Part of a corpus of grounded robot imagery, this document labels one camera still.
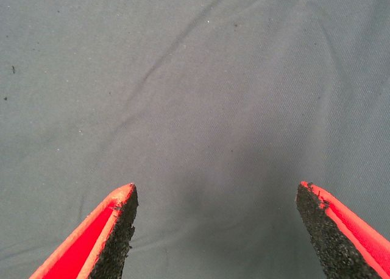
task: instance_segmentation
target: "gray cloth surface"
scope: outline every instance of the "gray cloth surface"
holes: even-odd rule
[[[128,182],[123,278],[324,278],[301,180],[389,239],[389,2],[0,0],[0,278]]]

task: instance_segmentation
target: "red pointed object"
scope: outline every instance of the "red pointed object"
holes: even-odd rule
[[[88,278],[121,218],[122,207],[130,198],[135,198],[136,208],[137,190],[132,183],[111,192],[31,275],[30,279]]]
[[[368,265],[382,278],[390,279],[390,242],[326,190],[300,183],[318,197],[319,207],[352,242]]]

